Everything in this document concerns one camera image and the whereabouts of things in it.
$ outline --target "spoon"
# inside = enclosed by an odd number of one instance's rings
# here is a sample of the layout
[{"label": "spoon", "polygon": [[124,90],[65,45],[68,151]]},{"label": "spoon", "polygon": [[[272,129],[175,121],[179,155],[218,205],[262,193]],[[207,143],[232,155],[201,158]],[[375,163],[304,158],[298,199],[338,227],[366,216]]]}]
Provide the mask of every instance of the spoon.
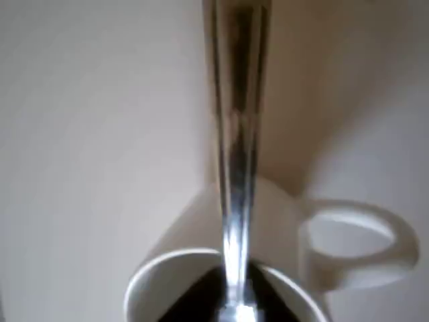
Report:
[{"label": "spoon", "polygon": [[260,321],[246,281],[269,1],[212,0],[208,12],[227,285],[219,321]]}]

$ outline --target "metal spoon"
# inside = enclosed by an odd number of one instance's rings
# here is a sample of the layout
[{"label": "metal spoon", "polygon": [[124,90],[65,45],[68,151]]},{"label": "metal spoon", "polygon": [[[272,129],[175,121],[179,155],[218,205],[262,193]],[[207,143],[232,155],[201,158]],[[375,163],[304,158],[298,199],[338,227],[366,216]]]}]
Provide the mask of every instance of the metal spoon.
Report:
[{"label": "metal spoon", "polygon": [[246,274],[269,4],[265,0],[207,4],[227,280],[219,321],[243,321],[240,315],[245,315],[244,321],[258,318]]}]

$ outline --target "mug handle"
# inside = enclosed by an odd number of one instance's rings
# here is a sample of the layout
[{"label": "mug handle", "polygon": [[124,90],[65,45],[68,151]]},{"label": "mug handle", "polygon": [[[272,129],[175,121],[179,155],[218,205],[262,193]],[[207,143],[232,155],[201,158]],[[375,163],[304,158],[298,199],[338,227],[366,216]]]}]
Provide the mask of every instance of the mug handle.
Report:
[{"label": "mug handle", "polygon": [[325,291],[370,288],[402,279],[417,264],[414,230],[385,209],[354,201],[319,200],[306,204],[310,219],[347,223],[369,229],[391,240],[384,250],[368,256],[342,258],[313,250],[312,263],[319,287]]}]

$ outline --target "white mug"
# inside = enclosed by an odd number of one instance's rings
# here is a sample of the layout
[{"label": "white mug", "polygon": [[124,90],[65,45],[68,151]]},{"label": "white mug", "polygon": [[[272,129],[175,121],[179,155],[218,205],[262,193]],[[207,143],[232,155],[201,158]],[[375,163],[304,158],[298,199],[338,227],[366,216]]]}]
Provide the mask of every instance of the white mug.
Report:
[{"label": "white mug", "polygon": [[[251,258],[301,322],[330,321],[324,293],[368,288],[403,278],[418,261],[413,229],[399,217],[345,201],[296,202],[274,183],[257,179]],[[222,225],[216,186],[200,194],[132,276],[123,308],[127,322],[157,321],[199,277],[221,265]],[[391,241],[358,258],[335,258],[311,245],[313,218],[370,229]]]}]

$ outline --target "coffee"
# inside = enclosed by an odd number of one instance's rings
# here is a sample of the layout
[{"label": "coffee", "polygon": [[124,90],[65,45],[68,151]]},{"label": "coffee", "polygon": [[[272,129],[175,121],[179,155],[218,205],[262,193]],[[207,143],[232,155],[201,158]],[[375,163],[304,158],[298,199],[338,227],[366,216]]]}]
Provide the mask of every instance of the coffee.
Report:
[{"label": "coffee", "polygon": [[[264,322],[298,322],[295,314],[254,264],[249,265],[247,279],[253,289],[257,308],[263,312]],[[216,321],[225,301],[225,289],[224,268],[213,268],[199,278],[158,321]]]}]

